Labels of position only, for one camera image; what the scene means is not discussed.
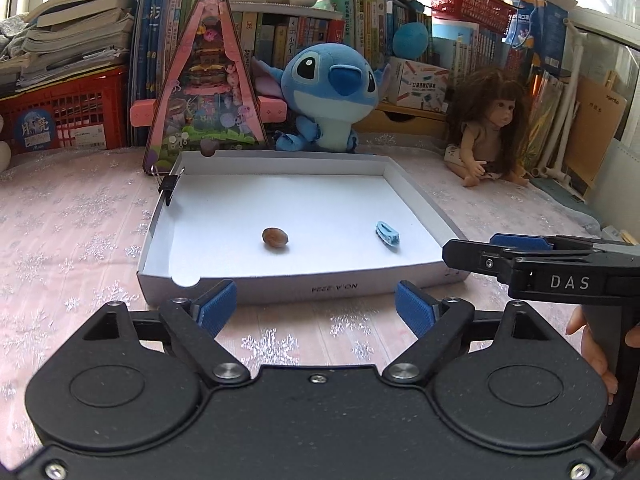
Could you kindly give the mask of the right human hand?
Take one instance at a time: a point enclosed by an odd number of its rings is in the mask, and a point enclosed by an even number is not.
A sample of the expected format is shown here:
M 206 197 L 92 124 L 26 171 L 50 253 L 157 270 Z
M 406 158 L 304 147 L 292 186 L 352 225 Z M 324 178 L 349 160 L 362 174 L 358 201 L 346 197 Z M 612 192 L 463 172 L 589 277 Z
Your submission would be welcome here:
M 578 332 L 578 330 L 582 330 L 580 354 L 600 375 L 608 392 L 608 405 L 611 405 L 618 390 L 618 380 L 608 368 L 608 360 L 606 359 L 605 353 L 594 340 L 591 328 L 581 307 L 576 307 L 570 315 L 570 319 L 565 327 L 565 333 L 567 335 L 573 335 Z

